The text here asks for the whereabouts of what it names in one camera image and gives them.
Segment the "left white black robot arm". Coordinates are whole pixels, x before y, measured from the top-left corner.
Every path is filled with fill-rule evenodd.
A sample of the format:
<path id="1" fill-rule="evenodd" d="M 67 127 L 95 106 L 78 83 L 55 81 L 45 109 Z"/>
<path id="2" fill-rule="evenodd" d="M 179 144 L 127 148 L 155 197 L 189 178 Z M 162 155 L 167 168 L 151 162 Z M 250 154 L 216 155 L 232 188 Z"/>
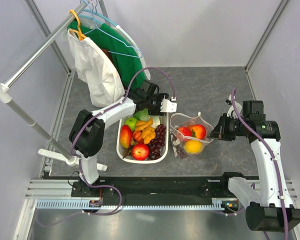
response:
<path id="1" fill-rule="evenodd" d="M 84 181 L 82 191 L 89 197 L 96 196 L 100 191 L 100 185 L 96 182 L 100 176 L 97 170 L 97 153 L 103 145 L 105 130 L 140 110 L 148 109 L 155 116 L 165 114 L 161 107 L 169 94 L 160 92 L 157 84 L 146 81 L 145 85 L 147 89 L 128 88 L 125 96 L 95 113 L 84 109 L 77 115 L 69 134 L 70 154 L 78 157 L 79 176 Z"/>

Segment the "red apple back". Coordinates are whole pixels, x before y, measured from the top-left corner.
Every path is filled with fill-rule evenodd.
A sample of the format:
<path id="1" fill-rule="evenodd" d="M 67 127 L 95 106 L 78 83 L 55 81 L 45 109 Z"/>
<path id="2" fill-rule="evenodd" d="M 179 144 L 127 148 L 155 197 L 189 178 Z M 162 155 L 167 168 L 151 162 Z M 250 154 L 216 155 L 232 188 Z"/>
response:
<path id="1" fill-rule="evenodd" d="M 183 139 L 184 137 L 192 137 L 192 132 L 188 127 L 180 126 L 178 128 L 177 138 Z"/>

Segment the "yellow lemon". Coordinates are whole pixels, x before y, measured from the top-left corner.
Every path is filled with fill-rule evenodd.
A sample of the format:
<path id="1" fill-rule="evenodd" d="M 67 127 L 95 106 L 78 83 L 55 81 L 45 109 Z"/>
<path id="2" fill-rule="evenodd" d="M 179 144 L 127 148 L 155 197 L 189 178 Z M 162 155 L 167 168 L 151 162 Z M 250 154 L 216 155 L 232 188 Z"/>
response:
<path id="1" fill-rule="evenodd" d="M 204 144 L 199 140 L 188 140 L 184 144 L 183 148 L 184 148 L 186 153 L 188 153 L 190 155 L 196 155 L 196 154 L 199 154 L 203 151 Z"/>

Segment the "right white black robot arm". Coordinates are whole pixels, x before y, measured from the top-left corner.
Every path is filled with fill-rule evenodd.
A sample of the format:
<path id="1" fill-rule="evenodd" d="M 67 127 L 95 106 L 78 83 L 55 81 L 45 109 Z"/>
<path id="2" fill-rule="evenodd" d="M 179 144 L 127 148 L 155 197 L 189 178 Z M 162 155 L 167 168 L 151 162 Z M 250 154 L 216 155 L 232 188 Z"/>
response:
<path id="1" fill-rule="evenodd" d="M 257 163 L 260 192 L 238 172 L 225 172 L 219 191 L 225 197 L 237 197 L 250 230 L 287 234 L 300 223 L 300 208 L 294 206 L 285 181 L 279 126 L 266 120 L 260 100 L 226 102 L 228 112 L 221 115 L 208 137 L 229 142 L 237 137 L 248 138 Z"/>

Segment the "dark purple grape bunch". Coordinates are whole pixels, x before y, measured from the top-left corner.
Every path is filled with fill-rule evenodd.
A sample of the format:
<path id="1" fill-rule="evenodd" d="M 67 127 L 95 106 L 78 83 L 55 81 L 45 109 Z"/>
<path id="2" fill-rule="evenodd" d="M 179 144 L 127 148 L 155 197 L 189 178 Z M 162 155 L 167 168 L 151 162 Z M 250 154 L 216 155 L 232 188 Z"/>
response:
<path id="1" fill-rule="evenodd" d="M 187 155 L 181 147 L 181 141 L 173 133 L 170 133 L 170 140 L 172 144 L 173 155 L 175 158 L 186 159 Z"/>

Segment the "clear polka dot zip bag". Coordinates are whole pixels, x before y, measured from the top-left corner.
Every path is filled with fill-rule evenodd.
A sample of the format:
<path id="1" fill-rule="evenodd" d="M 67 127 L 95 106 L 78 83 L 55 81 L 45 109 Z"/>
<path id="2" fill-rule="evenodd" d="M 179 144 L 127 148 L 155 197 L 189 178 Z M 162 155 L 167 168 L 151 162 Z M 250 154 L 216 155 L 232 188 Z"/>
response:
<path id="1" fill-rule="evenodd" d="M 174 113 L 169 120 L 169 134 L 174 156 L 185 159 L 188 156 L 200 155 L 206 146 L 213 142 L 213 139 L 208 137 L 212 130 L 212 125 L 202 118 L 201 112 L 193 117 Z"/>

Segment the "red tomato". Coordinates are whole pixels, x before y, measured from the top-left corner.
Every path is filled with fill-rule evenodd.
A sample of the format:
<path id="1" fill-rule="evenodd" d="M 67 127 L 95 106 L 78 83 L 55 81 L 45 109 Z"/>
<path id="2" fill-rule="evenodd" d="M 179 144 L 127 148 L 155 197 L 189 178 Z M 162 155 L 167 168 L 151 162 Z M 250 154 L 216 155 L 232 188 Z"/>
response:
<path id="1" fill-rule="evenodd" d="M 187 128 L 191 131 L 191 136 L 193 138 L 203 140 L 206 137 L 207 130 L 201 124 L 189 125 Z"/>

